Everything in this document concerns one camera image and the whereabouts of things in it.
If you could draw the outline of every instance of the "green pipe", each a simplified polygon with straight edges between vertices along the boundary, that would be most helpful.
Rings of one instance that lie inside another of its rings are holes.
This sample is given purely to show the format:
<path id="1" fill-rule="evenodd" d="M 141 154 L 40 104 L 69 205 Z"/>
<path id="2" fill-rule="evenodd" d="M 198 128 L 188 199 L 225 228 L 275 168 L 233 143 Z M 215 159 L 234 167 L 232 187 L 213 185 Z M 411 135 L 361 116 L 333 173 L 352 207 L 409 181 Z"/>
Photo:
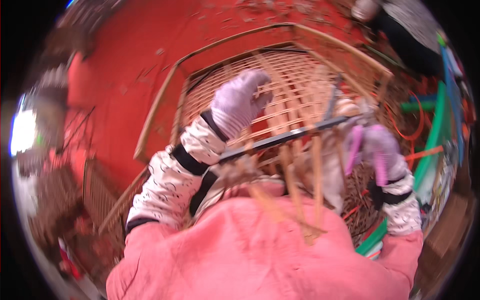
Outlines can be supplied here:
<path id="1" fill-rule="evenodd" d="M 423 111 L 434 111 L 436 106 L 437 106 L 437 101 L 425 101 L 421 103 L 421 108 L 423 109 Z M 413 112 L 413 111 L 420 110 L 418 102 L 400 103 L 400 109 L 402 110 L 402 112 Z"/>

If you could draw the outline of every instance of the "person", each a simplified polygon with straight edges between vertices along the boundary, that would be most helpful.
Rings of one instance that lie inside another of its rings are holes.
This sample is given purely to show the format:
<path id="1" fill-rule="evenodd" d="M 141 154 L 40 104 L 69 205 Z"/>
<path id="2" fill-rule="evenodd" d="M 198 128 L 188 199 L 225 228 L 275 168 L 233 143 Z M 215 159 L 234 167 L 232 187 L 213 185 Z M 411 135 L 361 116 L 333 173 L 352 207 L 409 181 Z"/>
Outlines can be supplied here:
<path id="1" fill-rule="evenodd" d="M 214 94 L 181 135 L 181 143 L 157 152 L 151 176 L 134 197 L 127 219 L 124 258 L 107 279 L 108 299 L 407 299 L 422 248 L 419 206 L 413 176 L 394 138 L 365 136 L 362 157 L 384 145 L 388 185 L 378 187 L 388 216 L 388 234 L 376 261 L 357 254 L 348 228 L 332 210 L 322 210 L 326 231 L 304 241 L 293 219 L 276 222 L 248 187 L 205 208 L 182 229 L 191 197 L 226 142 L 246 128 L 272 99 L 253 94 L 269 82 L 261 70 L 243 71 Z M 295 211 L 279 179 L 258 183 L 276 204 Z M 306 221 L 313 224 L 313 200 L 302 196 Z"/>
<path id="2" fill-rule="evenodd" d="M 352 17 L 371 29 L 374 43 L 381 30 L 402 62 L 425 76 L 441 76 L 439 24 L 420 0 L 357 0 Z"/>

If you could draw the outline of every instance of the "gray metal rod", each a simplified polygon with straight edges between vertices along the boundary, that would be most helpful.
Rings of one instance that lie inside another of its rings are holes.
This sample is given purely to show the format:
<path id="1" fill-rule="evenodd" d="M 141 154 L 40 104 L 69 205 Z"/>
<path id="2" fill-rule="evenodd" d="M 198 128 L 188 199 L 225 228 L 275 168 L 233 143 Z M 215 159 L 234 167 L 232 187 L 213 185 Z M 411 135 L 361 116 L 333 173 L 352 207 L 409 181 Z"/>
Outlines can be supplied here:
<path id="1" fill-rule="evenodd" d="M 329 120 L 316 122 L 313 129 L 310 126 L 305 126 L 305 127 L 302 127 L 302 128 L 290 130 L 289 132 L 284 132 L 284 133 L 281 133 L 279 135 L 272 136 L 272 137 L 266 138 L 264 140 L 255 142 L 255 143 L 253 143 L 252 147 L 248 148 L 248 149 L 245 148 L 245 147 L 242 147 L 242 148 L 239 148 L 239 149 L 234 149 L 234 150 L 231 150 L 231 151 L 227 151 L 220 156 L 220 161 L 218 163 L 223 164 L 223 163 L 225 163 L 227 161 L 230 161 L 232 159 L 241 157 L 241 156 L 247 154 L 247 152 L 259 151 L 259 150 L 262 150 L 262 149 L 266 149 L 266 148 L 269 148 L 269 147 L 276 146 L 278 144 L 282 144 L 282 143 L 294 140 L 294 139 L 298 139 L 298 138 L 303 137 L 304 135 L 306 135 L 308 133 L 314 133 L 314 132 L 319 131 L 319 130 L 324 130 L 324 129 L 327 129 L 327 128 L 331 128 L 335 125 L 338 125 L 340 123 L 343 123 L 343 122 L 347 121 L 350 118 L 351 117 L 347 117 L 347 116 L 338 116 L 338 117 L 335 117 L 335 118 L 332 118 L 332 119 L 329 119 Z"/>

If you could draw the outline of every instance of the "pink glove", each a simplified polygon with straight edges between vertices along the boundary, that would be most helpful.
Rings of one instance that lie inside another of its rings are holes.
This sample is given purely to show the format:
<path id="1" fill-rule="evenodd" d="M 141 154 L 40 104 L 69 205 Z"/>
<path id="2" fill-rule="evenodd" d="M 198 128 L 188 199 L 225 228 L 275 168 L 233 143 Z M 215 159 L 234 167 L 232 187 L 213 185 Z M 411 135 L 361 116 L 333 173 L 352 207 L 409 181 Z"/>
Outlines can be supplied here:
<path id="1" fill-rule="evenodd" d="M 272 101 L 271 92 L 261 94 L 258 99 L 253 96 L 259 86 L 270 81 L 270 76 L 263 70 L 245 70 L 215 92 L 210 105 L 212 118 L 227 138 L 234 138 L 248 127 Z"/>

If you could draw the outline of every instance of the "red surface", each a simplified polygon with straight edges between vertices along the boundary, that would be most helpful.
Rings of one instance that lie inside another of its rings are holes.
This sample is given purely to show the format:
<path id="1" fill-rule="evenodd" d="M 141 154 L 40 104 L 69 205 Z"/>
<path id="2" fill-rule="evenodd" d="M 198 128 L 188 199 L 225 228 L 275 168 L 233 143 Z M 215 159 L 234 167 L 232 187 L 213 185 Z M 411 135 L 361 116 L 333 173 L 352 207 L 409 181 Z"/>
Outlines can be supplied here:
<path id="1" fill-rule="evenodd" d="M 86 109 L 96 107 L 92 115 L 95 122 L 92 147 L 96 157 L 110 169 L 113 180 L 122 189 L 143 168 L 142 163 L 132 157 L 153 98 L 170 67 L 163 72 L 161 70 L 212 43 L 211 38 L 219 40 L 267 25 L 265 18 L 275 16 L 271 11 L 252 13 L 235 8 L 223 11 L 223 6 L 233 6 L 234 0 L 211 0 L 210 3 L 215 7 L 204 8 L 200 1 L 188 0 L 129 0 L 98 31 L 94 53 L 85 61 L 78 56 L 73 60 L 69 70 L 69 105 Z M 340 28 L 347 23 L 330 4 L 319 1 L 316 5 L 318 10 L 327 8 L 330 16 L 325 18 Z M 288 20 L 277 16 L 272 22 L 300 23 L 305 17 L 308 16 L 294 10 Z M 243 19 L 246 18 L 256 20 L 245 23 Z M 356 28 L 349 36 L 342 29 L 332 26 L 314 22 L 306 25 L 331 33 L 348 43 L 361 39 L 361 33 Z M 238 27 L 222 30 L 223 26 Z M 248 43 L 252 48 L 267 45 L 260 38 Z M 156 55 L 159 48 L 165 51 L 160 56 Z M 136 80 L 142 70 L 153 66 L 146 79 Z M 160 105 L 163 119 L 158 120 L 157 125 L 162 132 L 155 144 L 159 145 L 159 150 L 168 143 L 177 101 L 176 98 L 167 99 Z M 73 159 L 78 178 L 83 175 L 84 154 L 77 153 Z"/>

